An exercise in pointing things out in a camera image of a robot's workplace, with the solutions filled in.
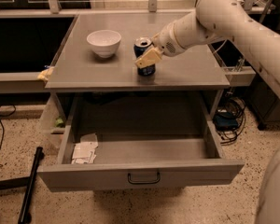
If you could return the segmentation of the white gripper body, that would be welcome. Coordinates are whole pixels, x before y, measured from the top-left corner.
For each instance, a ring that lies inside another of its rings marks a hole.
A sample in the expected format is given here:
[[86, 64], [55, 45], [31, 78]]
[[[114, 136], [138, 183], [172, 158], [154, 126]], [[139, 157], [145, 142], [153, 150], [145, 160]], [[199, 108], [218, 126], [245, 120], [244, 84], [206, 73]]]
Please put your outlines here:
[[160, 32], [155, 34], [152, 37], [152, 43], [163, 55], [168, 57], [174, 57], [186, 51], [178, 44], [172, 24], [166, 25]]

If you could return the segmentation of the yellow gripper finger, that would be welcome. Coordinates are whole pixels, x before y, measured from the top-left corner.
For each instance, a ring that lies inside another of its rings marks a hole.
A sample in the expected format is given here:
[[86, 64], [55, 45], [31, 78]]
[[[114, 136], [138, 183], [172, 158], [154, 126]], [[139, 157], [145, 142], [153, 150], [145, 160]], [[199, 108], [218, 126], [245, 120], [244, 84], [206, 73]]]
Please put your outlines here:
[[135, 65], [138, 68], [146, 68], [161, 60], [162, 51], [159, 48], [150, 46], [141, 56], [139, 56]]

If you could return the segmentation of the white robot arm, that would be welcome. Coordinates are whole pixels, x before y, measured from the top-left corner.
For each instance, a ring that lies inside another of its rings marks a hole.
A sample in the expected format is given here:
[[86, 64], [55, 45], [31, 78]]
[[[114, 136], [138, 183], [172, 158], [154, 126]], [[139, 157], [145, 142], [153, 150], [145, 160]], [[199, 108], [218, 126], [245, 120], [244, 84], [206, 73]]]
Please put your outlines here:
[[[280, 99], [280, 35], [250, 18], [237, 0], [198, 0], [196, 8], [152, 37], [135, 64], [145, 68], [163, 55], [228, 39]], [[273, 154], [259, 191], [255, 224], [280, 224], [280, 148]]]

